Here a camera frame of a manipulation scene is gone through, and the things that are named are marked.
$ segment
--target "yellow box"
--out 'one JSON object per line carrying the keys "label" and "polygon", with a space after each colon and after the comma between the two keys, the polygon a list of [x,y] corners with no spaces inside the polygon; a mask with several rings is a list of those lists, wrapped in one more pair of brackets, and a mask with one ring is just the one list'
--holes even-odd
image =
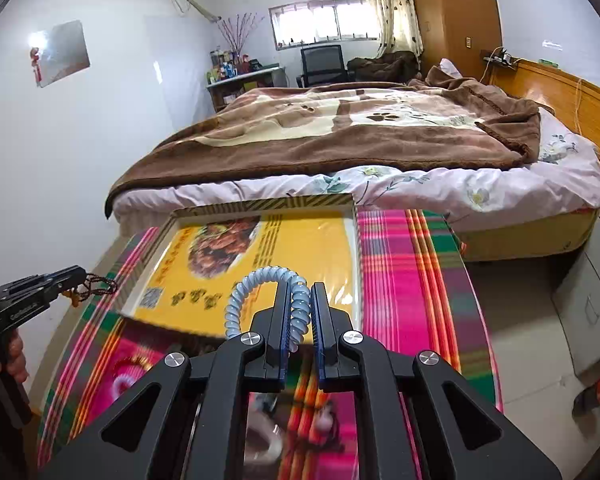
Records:
{"label": "yellow box", "polygon": [[[224,337],[224,308],[252,270],[278,265],[324,282],[330,306],[362,326],[362,277],[356,208],[348,194],[236,202],[174,212],[116,301],[124,316]],[[240,328],[273,305],[275,283],[245,300]],[[305,342],[311,342],[310,333]]]}

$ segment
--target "curtain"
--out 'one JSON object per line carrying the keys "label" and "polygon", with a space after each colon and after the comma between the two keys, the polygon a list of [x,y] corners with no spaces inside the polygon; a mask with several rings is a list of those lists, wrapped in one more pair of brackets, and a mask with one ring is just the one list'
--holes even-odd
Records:
{"label": "curtain", "polygon": [[378,55],[398,50],[422,54],[422,37],[413,0],[369,0],[380,25]]}

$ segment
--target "hand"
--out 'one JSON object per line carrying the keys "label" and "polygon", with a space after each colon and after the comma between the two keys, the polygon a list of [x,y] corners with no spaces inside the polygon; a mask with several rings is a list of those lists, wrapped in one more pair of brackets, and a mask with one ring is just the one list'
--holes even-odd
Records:
{"label": "hand", "polygon": [[23,383],[29,377],[29,373],[27,372],[27,360],[24,357],[22,349],[24,348],[24,343],[20,338],[17,330],[13,331],[13,335],[11,336],[11,341],[9,341],[9,362],[7,363],[7,371],[10,373],[16,382]]}

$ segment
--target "bed frame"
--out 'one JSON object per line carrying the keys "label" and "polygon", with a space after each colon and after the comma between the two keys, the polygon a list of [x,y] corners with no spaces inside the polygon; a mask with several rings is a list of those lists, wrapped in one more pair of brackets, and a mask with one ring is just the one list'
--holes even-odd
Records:
{"label": "bed frame", "polygon": [[[571,131],[580,133],[600,149],[600,88],[545,65],[520,60],[518,69],[495,67],[490,84],[513,97],[528,98],[549,107]],[[466,244],[466,261],[508,260],[567,253],[587,241],[598,211],[583,209],[533,222],[458,232]]]}
{"label": "bed frame", "polygon": [[490,84],[512,96],[533,99],[551,107],[568,129],[592,140],[600,149],[598,86],[557,68],[526,60],[520,60],[515,72],[496,67]]}

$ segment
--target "office chair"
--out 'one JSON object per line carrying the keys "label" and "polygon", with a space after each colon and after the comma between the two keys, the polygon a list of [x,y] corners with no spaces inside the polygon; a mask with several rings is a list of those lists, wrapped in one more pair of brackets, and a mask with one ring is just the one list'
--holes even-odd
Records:
{"label": "office chair", "polygon": [[303,48],[301,55],[303,74],[296,77],[298,88],[349,81],[339,44]]}

